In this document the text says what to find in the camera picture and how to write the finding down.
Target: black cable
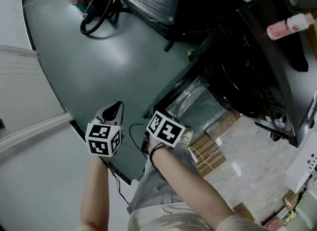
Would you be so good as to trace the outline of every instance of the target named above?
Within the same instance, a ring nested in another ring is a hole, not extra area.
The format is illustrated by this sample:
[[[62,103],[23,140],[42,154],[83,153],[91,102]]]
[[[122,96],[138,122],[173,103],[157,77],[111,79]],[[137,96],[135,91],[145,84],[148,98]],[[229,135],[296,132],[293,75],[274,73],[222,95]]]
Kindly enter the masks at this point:
[[[112,168],[108,165],[108,163],[101,157],[99,156],[101,161],[103,162],[103,164],[105,164],[107,166],[107,168],[110,170],[111,174],[114,176],[115,180],[116,180],[116,184],[117,184],[117,188],[118,188],[118,193],[119,195],[124,199],[124,201],[129,205],[130,203],[125,199],[125,197],[122,195],[121,193],[121,182],[120,179],[116,176],[116,174],[114,173],[114,171],[112,170]]]
[[[103,21],[105,19],[109,19],[111,17],[114,16],[114,14],[117,12],[117,4],[120,3],[120,0],[109,0],[106,9],[103,13],[103,15],[101,16],[100,20],[98,21],[98,23],[90,30],[86,30],[86,20],[84,19],[81,24],[80,24],[80,32],[84,35],[90,35],[93,32],[95,32],[103,23]]]
[[[165,147],[164,146],[164,143],[159,143],[158,145],[156,145],[154,148],[153,148],[153,150],[151,151],[151,153],[150,153],[150,161],[151,161],[151,163],[152,163],[152,166],[159,172],[159,170],[157,169],[157,167],[154,165],[154,162],[153,162],[153,154],[154,154],[154,152],[156,151],[156,150],[158,150],[158,149],[161,149],[161,148],[163,148],[163,147]]]
[[[138,149],[140,150],[140,152],[143,154],[144,158],[147,159],[146,155],[142,152],[141,148],[138,147],[137,143],[135,143],[135,141],[134,141],[134,139],[133,139],[133,137],[132,137],[131,129],[132,129],[132,127],[135,126],[135,125],[142,125],[142,126],[144,126],[144,124],[142,124],[142,123],[134,123],[134,124],[132,124],[132,125],[130,126],[130,128],[129,128],[130,138],[132,139],[132,141],[133,141],[134,145],[136,146],[136,148],[138,148]]]

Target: plastic bottle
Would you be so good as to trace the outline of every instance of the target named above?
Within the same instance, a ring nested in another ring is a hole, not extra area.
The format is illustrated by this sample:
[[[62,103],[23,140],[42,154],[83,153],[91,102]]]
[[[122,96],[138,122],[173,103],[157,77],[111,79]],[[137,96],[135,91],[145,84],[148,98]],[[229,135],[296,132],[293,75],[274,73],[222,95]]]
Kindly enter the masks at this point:
[[[311,13],[300,13],[286,20],[277,22],[267,28],[267,35],[275,41],[284,36],[305,30],[315,23]]]

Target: white sneaker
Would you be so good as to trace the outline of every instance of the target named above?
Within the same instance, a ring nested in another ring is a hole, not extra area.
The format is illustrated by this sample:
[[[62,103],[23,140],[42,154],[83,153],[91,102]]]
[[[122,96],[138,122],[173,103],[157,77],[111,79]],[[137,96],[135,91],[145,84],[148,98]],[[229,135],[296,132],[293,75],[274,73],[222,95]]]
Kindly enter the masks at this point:
[[[184,144],[185,146],[188,146],[190,141],[193,138],[193,135],[194,135],[194,131],[191,128],[186,128],[184,130],[182,137],[180,138],[179,143]]]

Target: marble floor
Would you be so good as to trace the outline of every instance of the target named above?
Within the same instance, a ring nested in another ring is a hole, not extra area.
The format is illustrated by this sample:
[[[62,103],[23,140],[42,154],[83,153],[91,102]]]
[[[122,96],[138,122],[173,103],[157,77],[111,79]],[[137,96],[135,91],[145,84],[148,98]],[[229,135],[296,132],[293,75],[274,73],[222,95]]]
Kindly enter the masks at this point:
[[[243,202],[257,223],[282,206],[288,191],[284,172],[297,151],[288,141],[273,142],[267,136],[267,131],[241,117],[217,139],[227,158],[216,169],[222,185],[215,172],[205,177],[231,207]]]

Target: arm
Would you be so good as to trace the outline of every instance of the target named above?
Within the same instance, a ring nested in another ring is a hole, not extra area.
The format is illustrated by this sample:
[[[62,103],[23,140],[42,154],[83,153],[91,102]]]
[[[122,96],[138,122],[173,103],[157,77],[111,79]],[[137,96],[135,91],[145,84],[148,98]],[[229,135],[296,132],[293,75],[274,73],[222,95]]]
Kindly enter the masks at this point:
[[[109,221],[108,168],[94,156],[80,208],[81,224],[107,231]]]
[[[159,142],[151,139],[149,151]],[[216,230],[219,224],[235,215],[219,193],[201,176],[191,173],[167,149],[155,151],[153,162],[176,193]]]

